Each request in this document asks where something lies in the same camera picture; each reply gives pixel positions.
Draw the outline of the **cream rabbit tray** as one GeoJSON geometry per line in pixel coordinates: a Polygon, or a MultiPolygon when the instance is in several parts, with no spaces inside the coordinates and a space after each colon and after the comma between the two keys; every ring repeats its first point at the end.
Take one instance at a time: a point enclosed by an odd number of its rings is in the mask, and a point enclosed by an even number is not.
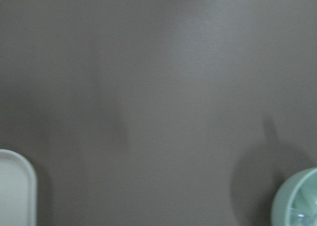
{"type": "Polygon", "coordinates": [[[21,154],[0,151],[0,224],[37,225],[37,175],[21,154]]]}

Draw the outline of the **green bowl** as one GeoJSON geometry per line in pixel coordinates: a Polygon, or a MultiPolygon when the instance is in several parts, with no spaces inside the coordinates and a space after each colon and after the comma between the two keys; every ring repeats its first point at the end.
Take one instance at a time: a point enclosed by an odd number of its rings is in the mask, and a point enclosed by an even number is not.
{"type": "Polygon", "coordinates": [[[298,172],[281,185],[273,199],[270,224],[272,226],[290,226],[292,208],[317,214],[316,168],[298,172]]]}

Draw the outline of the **clear ice cubes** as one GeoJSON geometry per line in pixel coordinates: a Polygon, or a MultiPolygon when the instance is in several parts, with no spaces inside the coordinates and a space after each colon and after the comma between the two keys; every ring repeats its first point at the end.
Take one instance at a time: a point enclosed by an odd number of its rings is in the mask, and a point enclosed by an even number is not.
{"type": "Polygon", "coordinates": [[[290,211],[289,224],[291,226],[316,226],[317,215],[292,208],[290,211]]]}

